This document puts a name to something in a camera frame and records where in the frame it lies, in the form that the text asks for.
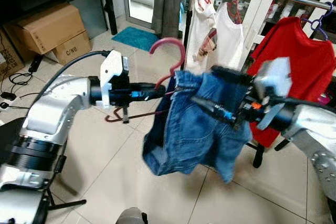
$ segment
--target purple hanger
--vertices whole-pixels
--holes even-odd
[[[311,28],[313,31],[316,31],[316,30],[320,31],[320,32],[324,35],[325,40],[328,40],[328,35],[327,35],[326,32],[321,28],[321,26],[322,26],[322,19],[325,18],[325,17],[327,17],[327,16],[329,16],[329,15],[332,13],[332,11],[333,11],[333,9],[334,9],[334,5],[333,5],[331,2],[326,2],[326,4],[330,5],[330,10],[329,10],[326,14],[323,14],[319,19],[315,19],[315,20],[313,20],[313,21],[310,21],[310,20],[308,20],[308,19],[306,19],[306,18],[303,18],[302,20],[307,21],[308,23],[310,23],[310,28]],[[314,28],[313,25],[314,25],[315,22],[318,22],[318,24],[317,24],[317,26]]]

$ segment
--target jeans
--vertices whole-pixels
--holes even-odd
[[[215,120],[190,100],[197,95],[221,103],[234,112],[240,105],[246,86],[227,83],[204,73],[196,76],[175,72],[155,115],[154,124],[144,138],[143,159],[156,175],[173,172],[189,174],[197,164],[211,165],[225,182],[233,178],[235,159],[244,144],[251,140],[249,124],[244,122],[235,131],[228,124]]]

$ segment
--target gray curtain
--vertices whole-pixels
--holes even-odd
[[[175,37],[179,33],[180,0],[154,0],[152,29],[160,37]]]

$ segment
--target white t-shirt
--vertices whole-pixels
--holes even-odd
[[[213,65],[240,70],[243,53],[243,25],[235,24],[227,12],[227,3],[219,6],[216,13],[217,49],[208,57],[208,69]]]
[[[215,13],[212,4],[207,4],[204,0],[194,0],[185,66],[191,73],[201,74],[206,70],[208,56],[202,59],[196,59],[196,56],[211,28],[216,27]]]

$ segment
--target red t-shirt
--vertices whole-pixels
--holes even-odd
[[[336,67],[335,55],[330,41],[316,41],[307,37],[298,17],[281,19],[265,36],[251,55],[255,62],[247,73],[255,75],[266,60],[289,57],[292,86],[289,96],[316,102],[331,81]],[[279,132],[264,131],[251,124],[254,139],[269,147]]]

